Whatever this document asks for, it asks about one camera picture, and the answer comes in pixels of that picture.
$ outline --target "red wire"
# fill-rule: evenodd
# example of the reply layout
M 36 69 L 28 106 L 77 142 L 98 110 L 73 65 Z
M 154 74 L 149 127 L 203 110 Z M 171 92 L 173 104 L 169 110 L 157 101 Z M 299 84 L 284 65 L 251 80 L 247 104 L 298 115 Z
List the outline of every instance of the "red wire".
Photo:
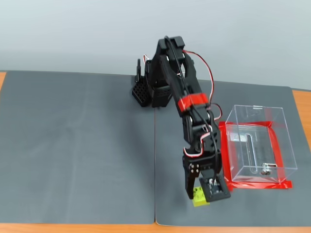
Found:
M 222 108 L 221 108 L 221 107 L 219 106 L 219 104 L 217 104 L 217 103 L 211 103 L 211 104 L 214 104 L 214 105 L 216 105 L 216 106 L 219 108 L 220 114 L 219 114 L 218 117 L 215 117 L 215 118 L 214 118 L 214 120 L 219 120 L 219 119 L 222 118 L 222 116 L 223 116 Z
M 211 80 L 211 82 L 212 82 L 212 90 L 211 90 L 210 96 L 209 96 L 209 103 L 211 103 L 212 97 L 213 97 L 213 94 L 214 94 L 214 78 L 213 78 L 212 71 L 210 70 L 209 65 L 208 65 L 207 62 L 203 59 L 203 57 L 201 57 L 199 54 L 197 54 L 197 53 L 195 53 L 195 52 L 192 52 L 192 51 L 187 51 L 187 50 L 183 50 L 183 52 L 185 52 L 185 53 L 192 53 L 192 54 L 194 54 L 194 55 L 197 55 L 197 56 L 204 62 L 204 64 L 206 65 L 206 67 L 208 68 L 208 72 L 209 72 L 209 75 L 210 75 L 210 80 Z

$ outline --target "wooden table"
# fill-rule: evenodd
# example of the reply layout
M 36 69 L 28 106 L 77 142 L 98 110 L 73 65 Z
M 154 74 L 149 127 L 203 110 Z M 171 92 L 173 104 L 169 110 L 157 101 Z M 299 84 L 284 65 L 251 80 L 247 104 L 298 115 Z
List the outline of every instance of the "wooden table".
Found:
M 6 73 L 0 73 L 0 90 Z M 300 119 L 311 147 L 311 92 L 293 91 Z M 311 233 L 311 227 L 166 227 L 152 225 L 18 224 L 1 223 L 0 233 Z

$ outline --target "white wall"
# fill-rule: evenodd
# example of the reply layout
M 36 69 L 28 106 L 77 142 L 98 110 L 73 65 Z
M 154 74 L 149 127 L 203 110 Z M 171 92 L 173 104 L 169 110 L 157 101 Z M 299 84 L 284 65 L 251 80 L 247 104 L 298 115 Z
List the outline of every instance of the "white wall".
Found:
M 311 89 L 310 0 L 1 0 L 0 70 L 135 74 L 166 34 L 215 80 Z

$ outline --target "small metal object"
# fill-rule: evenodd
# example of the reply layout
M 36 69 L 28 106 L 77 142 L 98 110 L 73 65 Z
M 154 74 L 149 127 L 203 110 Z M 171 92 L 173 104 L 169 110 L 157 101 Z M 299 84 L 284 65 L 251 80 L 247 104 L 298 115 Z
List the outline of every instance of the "small metal object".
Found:
M 276 164 L 267 164 L 267 163 L 263 163 L 262 166 L 264 166 L 265 168 L 262 169 L 261 171 L 261 175 L 271 175 L 272 170 L 270 169 L 271 167 L 277 167 Z

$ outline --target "red tape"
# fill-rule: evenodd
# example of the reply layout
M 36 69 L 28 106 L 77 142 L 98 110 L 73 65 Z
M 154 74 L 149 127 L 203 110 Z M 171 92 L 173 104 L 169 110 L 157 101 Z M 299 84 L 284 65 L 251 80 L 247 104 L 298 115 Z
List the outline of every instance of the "red tape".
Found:
M 274 130 L 270 127 L 272 123 L 270 121 L 265 122 L 253 122 L 251 124 L 245 125 L 260 125 L 268 127 L 268 132 L 271 138 L 271 144 L 273 151 L 275 153 L 276 164 L 279 167 L 283 166 L 282 154 L 277 142 L 277 137 Z M 230 171 L 230 161 L 229 161 L 229 151 L 227 143 L 227 135 L 225 122 L 219 122 L 219 130 L 221 132 L 221 152 L 222 152 L 222 161 L 223 169 L 225 175 L 225 181 L 227 183 L 229 191 L 232 191 L 234 188 L 252 188 L 252 189 L 265 189 L 265 188 L 276 188 L 276 189 L 288 189 L 292 188 L 293 184 L 291 181 L 284 180 L 281 183 L 260 183 L 260 182 L 234 182 L 232 181 L 231 171 Z M 278 171 L 278 176 L 281 180 L 284 179 L 285 173 L 283 170 Z

